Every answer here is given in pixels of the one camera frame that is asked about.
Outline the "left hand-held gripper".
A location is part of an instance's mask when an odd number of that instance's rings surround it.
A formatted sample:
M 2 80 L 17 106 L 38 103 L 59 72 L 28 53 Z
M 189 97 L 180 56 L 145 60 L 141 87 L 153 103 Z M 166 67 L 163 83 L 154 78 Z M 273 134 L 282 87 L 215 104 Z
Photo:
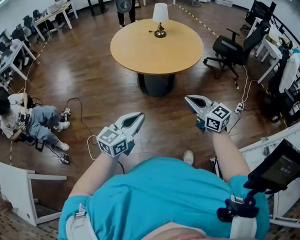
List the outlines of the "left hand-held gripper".
M 96 137 L 100 150 L 112 158 L 121 154 L 128 156 L 135 146 L 133 138 L 141 129 L 144 120 L 143 112 L 131 112 L 122 115 L 109 127 L 104 127 Z

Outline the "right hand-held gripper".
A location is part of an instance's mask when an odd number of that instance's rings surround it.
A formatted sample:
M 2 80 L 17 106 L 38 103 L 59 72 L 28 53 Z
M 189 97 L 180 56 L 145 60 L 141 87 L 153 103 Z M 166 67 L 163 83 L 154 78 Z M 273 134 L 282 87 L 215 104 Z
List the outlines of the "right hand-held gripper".
M 202 95 L 184 97 L 189 109 L 197 116 L 196 126 L 204 133 L 206 130 L 220 133 L 229 123 L 232 111 L 223 103 L 212 102 Z

